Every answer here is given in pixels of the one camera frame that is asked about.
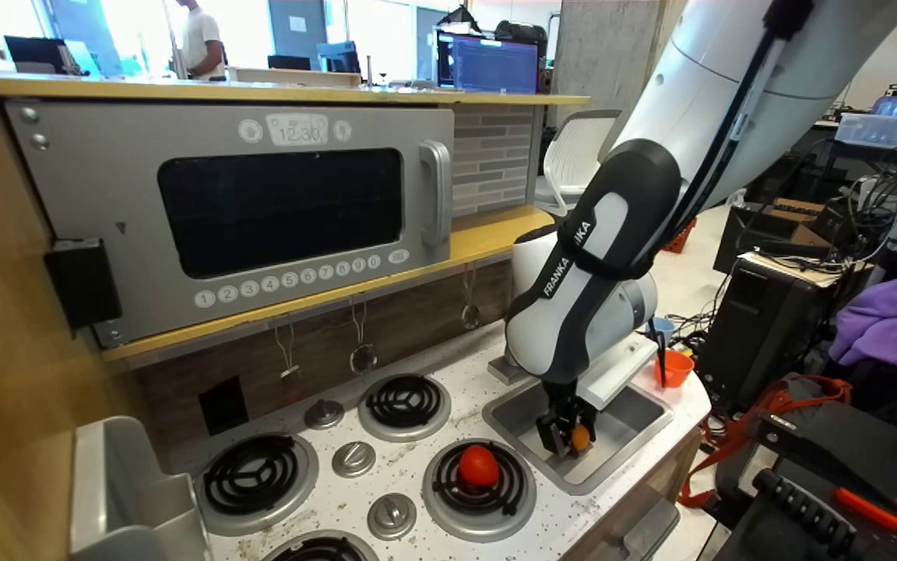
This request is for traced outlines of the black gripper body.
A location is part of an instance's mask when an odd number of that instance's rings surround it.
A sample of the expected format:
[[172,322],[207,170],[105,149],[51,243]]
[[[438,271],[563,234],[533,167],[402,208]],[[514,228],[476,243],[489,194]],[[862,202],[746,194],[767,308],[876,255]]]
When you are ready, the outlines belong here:
[[575,395],[572,382],[552,382],[546,380],[546,395],[549,395],[549,413],[553,413],[563,428],[563,433],[572,430],[572,421],[582,418],[595,418],[595,408]]

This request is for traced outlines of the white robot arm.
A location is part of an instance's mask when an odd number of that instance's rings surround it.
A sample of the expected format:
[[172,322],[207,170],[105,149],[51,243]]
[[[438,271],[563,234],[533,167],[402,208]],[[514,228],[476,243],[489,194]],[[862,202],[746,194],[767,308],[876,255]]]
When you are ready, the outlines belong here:
[[655,313],[655,255],[786,156],[894,32],[897,0],[687,0],[575,205],[514,246],[503,348],[546,390],[546,453],[595,440],[582,378]]

